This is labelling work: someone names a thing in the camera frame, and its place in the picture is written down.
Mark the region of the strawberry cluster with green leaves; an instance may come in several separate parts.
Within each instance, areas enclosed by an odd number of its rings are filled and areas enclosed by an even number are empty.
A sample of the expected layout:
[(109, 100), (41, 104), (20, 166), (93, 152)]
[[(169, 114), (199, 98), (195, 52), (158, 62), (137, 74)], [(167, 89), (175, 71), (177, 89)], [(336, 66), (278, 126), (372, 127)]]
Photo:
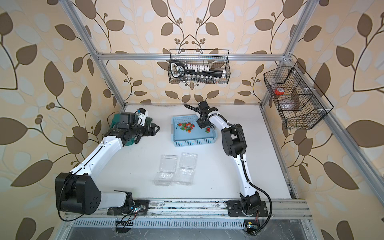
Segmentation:
[(190, 122), (186, 122), (186, 123), (178, 123), (176, 129), (179, 129), (181, 131), (185, 131), (187, 133), (191, 133), (192, 130), (194, 129), (194, 127), (195, 127), (194, 124), (192, 124)]

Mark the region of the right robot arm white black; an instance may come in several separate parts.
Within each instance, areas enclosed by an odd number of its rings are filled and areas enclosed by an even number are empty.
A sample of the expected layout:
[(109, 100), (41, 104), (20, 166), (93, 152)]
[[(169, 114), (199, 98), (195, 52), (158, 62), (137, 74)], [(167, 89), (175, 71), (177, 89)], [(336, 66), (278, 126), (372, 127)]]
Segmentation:
[(225, 154), (233, 158), (240, 181), (240, 205), (242, 212), (251, 216), (262, 207), (260, 193), (264, 190), (252, 183), (250, 171), (246, 161), (246, 138), (240, 124), (231, 124), (222, 116), (216, 107), (210, 107), (206, 101), (191, 107), (199, 116), (197, 123), (202, 129), (210, 127), (221, 131), (222, 146)]

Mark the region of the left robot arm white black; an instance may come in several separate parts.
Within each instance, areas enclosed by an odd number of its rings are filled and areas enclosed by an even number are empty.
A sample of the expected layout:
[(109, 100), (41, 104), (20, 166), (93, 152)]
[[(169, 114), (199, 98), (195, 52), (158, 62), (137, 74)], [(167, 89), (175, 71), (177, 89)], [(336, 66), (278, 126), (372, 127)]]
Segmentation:
[(55, 179), (58, 212), (91, 215), (97, 210), (117, 208), (125, 214), (137, 213), (132, 193), (114, 190), (102, 192), (96, 180), (112, 157), (131, 140), (155, 136), (160, 127), (154, 123), (143, 126), (118, 124), (105, 134), (98, 147), (77, 167), (60, 173)]

